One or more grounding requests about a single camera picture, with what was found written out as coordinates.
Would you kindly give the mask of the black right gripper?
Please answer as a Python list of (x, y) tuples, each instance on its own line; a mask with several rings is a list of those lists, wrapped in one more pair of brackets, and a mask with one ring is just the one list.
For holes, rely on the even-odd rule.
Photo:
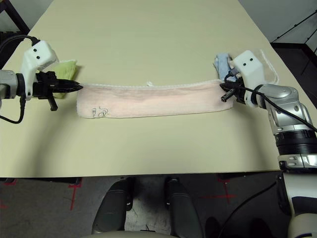
[(225, 81), (220, 84), (220, 87), (225, 94), (221, 97), (222, 102), (227, 102), (231, 97), (235, 97), (238, 103), (245, 103), (245, 89), (242, 77), (238, 78), (236, 81)]

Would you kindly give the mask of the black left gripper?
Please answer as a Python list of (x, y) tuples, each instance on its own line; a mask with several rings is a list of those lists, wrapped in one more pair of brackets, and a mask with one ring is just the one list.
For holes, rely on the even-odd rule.
[(57, 79), (55, 72), (38, 72), (35, 74), (36, 81), (33, 83), (32, 96), (39, 100), (48, 100), (51, 111), (57, 111), (58, 106), (53, 96), (53, 90), (58, 86), (58, 93), (66, 94), (81, 90), (83, 87), (79, 82), (66, 79)]

